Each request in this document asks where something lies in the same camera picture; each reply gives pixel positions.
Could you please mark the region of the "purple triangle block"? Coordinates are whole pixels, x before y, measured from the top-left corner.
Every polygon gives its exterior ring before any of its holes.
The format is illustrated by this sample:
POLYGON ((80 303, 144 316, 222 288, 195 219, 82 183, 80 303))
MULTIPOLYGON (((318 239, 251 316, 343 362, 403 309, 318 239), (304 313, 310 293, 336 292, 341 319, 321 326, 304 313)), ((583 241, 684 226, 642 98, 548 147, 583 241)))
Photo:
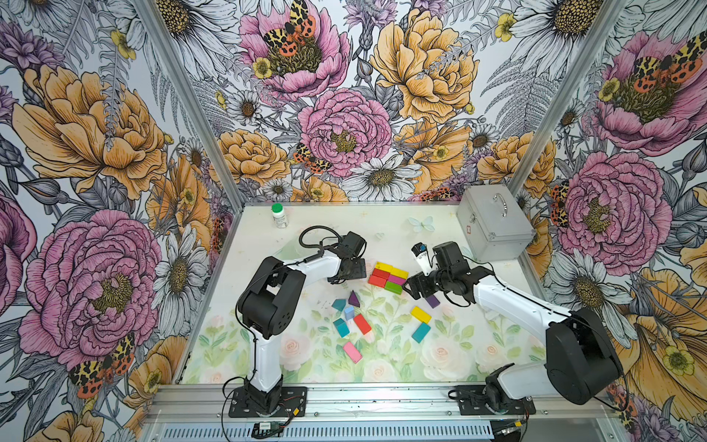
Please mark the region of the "purple triangle block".
POLYGON ((357 296, 357 294, 355 293, 355 291, 352 291, 352 292, 350 293, 349 298, 348 298, 348 303, 349 303, 351 306, 355 307, 355 308, 360 308, 360 307, 361 307, 360 299, 359 299, 359 297, 357 296))

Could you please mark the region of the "red block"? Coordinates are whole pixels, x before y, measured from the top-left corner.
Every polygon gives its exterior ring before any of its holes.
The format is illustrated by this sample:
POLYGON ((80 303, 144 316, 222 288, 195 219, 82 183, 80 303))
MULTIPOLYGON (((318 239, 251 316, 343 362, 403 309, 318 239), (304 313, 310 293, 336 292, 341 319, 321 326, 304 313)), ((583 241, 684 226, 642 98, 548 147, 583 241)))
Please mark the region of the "red block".
POLYGON ((388 279, 390 278, 390 273, 389 273, 389 272, 384 272, 383 270, 376 268, 376 269, 373 271, 373 273, 371 274, 371 276, 372 276, 372 277, 375 277, 375 278, 378 278, 378 279, 382 279, 382 280, 388 281, 388 279))
POLYGON ((368 283, 374 287, 386 287, 386 284, 388 283, 388 276, 378 276, 377 274, 372 274, 372 276, 368 278, 368 283))
POLYGON ((362 335, 367 335, 372 331, 371 325, 362 314, 357 314, 355 318, 353 318, 353 321, 355 322, 356 327, 359 329, 362 335))

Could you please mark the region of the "yellow block long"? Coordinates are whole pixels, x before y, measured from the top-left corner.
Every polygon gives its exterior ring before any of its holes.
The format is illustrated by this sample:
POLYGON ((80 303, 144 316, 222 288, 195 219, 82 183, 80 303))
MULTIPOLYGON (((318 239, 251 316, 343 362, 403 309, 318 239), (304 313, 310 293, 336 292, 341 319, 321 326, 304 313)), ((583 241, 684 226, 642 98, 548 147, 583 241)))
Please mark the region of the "yellow block long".
POLYGON ((391 265, 386 264, 386 263, 381 263, 381 262, 376 263, 375 268, 377 270, 381 270, 381 272, 388 273, 388 274, 390 274, 393 270, 393 267, 391 265))

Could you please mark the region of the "magenta block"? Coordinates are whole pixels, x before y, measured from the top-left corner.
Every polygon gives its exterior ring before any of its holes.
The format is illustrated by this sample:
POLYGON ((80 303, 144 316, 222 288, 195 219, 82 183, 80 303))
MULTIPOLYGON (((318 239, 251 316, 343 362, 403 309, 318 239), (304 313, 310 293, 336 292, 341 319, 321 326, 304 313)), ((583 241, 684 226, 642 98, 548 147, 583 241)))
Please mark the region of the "magenta block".
POLYGON ((394 283, 394 284, 396 284, 396 285, 400 285, 401 287, 403 287, 403 286, 405 285, 405 283, 406 283, 406 280, 405 280, 404 278, 401 278, 401 277, 399 277, 399 276, 394 276, 393 274, 388 277, 388 281, 389 281, 390 283, 394 283))

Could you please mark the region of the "green block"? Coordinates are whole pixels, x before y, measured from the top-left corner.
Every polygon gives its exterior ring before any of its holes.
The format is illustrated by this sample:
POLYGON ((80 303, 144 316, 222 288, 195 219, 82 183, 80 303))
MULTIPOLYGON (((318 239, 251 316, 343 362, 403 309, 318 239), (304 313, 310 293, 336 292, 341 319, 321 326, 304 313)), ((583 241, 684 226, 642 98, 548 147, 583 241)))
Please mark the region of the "green block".
POLYGON ((387 281, 386 284, 384 285, 384 289, 390 293, 394 293, 396 295, 401 295, 403 293, 403 287, 399 284, 396 284, 392 281, 387 281))

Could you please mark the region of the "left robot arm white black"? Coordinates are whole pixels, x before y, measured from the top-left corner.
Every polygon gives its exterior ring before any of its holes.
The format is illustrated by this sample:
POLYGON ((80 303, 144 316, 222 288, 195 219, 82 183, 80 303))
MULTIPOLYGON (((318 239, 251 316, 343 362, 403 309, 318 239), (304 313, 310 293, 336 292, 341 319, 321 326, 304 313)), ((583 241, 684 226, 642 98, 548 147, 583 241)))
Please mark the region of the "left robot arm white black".
POLYGON ((253 350, 250 375, 237 389, 234 402, 260 415, 275 414, 283 407, 281 334, 294 319, 304 288, 319 281, 340 285, 366 277, 367 242, 353 231, 342 235, 333 228, 312 226, 300 233, 298 245, 312 254, 294 261, 263 259, 236 305, 253 350))

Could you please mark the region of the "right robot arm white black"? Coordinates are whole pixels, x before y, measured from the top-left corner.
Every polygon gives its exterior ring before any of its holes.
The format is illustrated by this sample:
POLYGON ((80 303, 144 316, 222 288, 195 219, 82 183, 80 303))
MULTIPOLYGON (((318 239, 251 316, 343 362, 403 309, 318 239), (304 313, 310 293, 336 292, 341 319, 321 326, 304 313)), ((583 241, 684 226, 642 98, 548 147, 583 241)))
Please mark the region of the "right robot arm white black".
POLYGON ((622 363, 592 309, 572 311, 511 287, 491 265, 471 267, 453 241, 434 248, 418 242, 412 255, 420 271, 408 278, 405 290, 413 298, 456 295, 466 307, 477 306, 511 320, 544 346, 543 360, 510 363, 486 377, 477 396, 491 412, 507 413, 516 401, 537 396, 583 405, 623 377, 622 363))

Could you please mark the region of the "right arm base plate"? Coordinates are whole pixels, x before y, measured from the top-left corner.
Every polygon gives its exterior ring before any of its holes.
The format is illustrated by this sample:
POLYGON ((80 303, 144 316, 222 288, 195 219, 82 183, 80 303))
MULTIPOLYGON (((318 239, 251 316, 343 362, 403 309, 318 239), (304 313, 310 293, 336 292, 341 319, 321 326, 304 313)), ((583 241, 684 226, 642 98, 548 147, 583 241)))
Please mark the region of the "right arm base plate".
POLYGON ((531 399, 512 400, 494 386, 466 384, 453 387, 447 397, 458 405, 461 415, 532 415, 536 414, 531 399))

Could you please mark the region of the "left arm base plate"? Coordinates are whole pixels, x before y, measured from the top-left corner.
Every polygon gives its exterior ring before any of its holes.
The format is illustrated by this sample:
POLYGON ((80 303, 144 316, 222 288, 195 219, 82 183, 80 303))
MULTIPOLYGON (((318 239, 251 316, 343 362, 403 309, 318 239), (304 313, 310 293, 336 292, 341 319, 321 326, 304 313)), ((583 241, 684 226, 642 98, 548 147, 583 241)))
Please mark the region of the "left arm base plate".
POLYGON ((307 387, 280 387, 270 393, 239 387, 226 410, 230 418, 298 417, 305 414, 308 393, 307 387))

